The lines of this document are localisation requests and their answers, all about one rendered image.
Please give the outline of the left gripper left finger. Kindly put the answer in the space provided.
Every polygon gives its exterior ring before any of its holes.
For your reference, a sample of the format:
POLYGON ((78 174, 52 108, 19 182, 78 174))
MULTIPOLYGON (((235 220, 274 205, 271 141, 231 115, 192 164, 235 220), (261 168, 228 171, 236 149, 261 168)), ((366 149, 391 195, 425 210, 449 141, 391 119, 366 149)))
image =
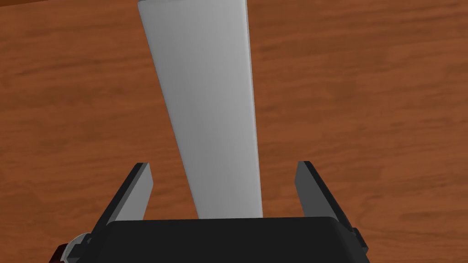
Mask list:
POLYGON ((113 221, 140 221, 144 218, 153 188, 149 163, 137 163, 120 186, 93 228, 98 233, 113 221))

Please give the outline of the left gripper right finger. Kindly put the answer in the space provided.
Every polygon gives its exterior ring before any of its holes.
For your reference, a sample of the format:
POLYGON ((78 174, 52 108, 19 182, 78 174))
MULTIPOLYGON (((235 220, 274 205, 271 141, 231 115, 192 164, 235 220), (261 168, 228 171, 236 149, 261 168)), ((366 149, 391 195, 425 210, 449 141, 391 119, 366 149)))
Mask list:
POLYGON ((310 161, 298 162, 296 191, 305 217, 332 217, 354 233, 344 211, 310 161))

